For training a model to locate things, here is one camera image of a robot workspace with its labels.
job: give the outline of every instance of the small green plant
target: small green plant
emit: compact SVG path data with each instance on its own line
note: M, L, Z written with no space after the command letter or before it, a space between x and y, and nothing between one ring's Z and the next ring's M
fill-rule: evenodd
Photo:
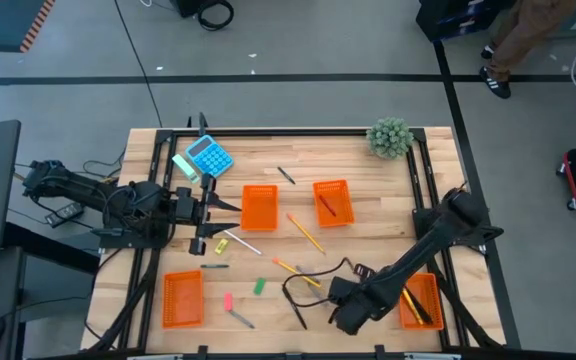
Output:
M413 135L403 119L380 119L377 125L366 131L373 154L384 159L396 159L405 155L412 146Z

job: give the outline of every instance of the orange basket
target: orange basket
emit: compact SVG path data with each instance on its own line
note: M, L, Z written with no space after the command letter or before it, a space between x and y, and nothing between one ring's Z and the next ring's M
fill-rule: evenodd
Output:
M163 328L200 326L204 322L200 270L164 275Z
M408 290L419 300L424 310L432 318L432 324L419 324L410 311L403 295L399 297L399 316L401 327L411 330L441 330L444 328L439 303L439 290L435 281L435 274L417 273L406 283Z
M279 188L277 185L244 185L241 228L274 231L279 223Z
M319 226L342 226L355 222L346 180L316 182L312 184L312 188L315 194L315 211Z

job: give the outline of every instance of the blue calculator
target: blue calculator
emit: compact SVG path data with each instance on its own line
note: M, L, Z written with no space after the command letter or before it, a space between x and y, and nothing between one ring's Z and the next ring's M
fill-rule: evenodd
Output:
M214 177L228 170L234 162L210 135L204 135L186 149L186 155L204 174Z

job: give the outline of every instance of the wooden table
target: wooden table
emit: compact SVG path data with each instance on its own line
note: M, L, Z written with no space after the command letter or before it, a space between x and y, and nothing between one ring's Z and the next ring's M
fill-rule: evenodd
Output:
M439 195L463 182L463 174L452 131L448 127L425 128L430 158ZM156 129L133 129L130 133L120 183L147 180ZM177 149L185 149L195 138L183 138ZM241 205L245 184L279 186L279 228L274 232L245 232L234 229L264 254L258 256L231 241L223 255L214 253L222 237L207 241L206 256L188 254L189 238L194 228L178 226L171 243L162 251L155 300L150 320L148 353L196 353L199 345L208 345L211 353L282 353L282 352L372 352L375 344L386 351L435 351L440 344L435 331L401 329L397 308L379 322L368 321L357 336L348 336L327 320L332 310L317 306L302 310L309 326L304 330L281 292L281 283L290 275L271 259L280 257L307 270L323 271L336 266L348 256L354 262L380 269L396 261L414 244L411 211L414 199L406 159L385 161L370 154L361 136L265 136L220 137L219 143L233 156L233 167L218 178L217 193L226 202ZM421 171L421 157L415 147L417 168L424 186L425 203L430 204ZM160 164L165 164L167 150ZM289 183L278 171L286 170L297 182ZM165 166L159 166L158 181ZM190 186L175 169L171 189ZM346 179L353 201L355 224L338 228L319 228L314 213L312 183ZM193 186L193 194L201 194ZM286 218L292 213L326 249L320 253ZM239 213L215 210L212 222L239 222ZM461 299L488 334L499 342L504 336L495 297L483 256L466 248L452 248L453 262ZM100 271L90 305L88 323L97 332L105 331L121 309L133 250L123 250ZM164 274L195 270L200 264L228 263L229 269L205 269L204 324L197 328L162 329L162 281ZM337 274L354 278L349 269ZM258 277L266 278L260 296L253 294ZM323 276L327 291L332 275ZM294 281L290 290L296 301L314 301L303 281ZM223 296L232 292L234 308L256 327L250 330L224 312ZM444 301L451 342L456 344L452 310ZM134 312L130 346L136 344L141 309ZM82 347L96 339L88 332Z

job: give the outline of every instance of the sneaker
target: sneaker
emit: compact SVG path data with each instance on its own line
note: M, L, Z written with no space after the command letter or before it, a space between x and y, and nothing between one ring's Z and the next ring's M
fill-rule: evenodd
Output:
M492 59L492 56L495 54L495 50L493 50L490 45L486 45L486 47L481 51L481 57L484 60Z
M510 85L508 84L508 81L497 81L489 77L485 66L479 70L479 76L481 76L493 94L502 99L508 99L510 97Z

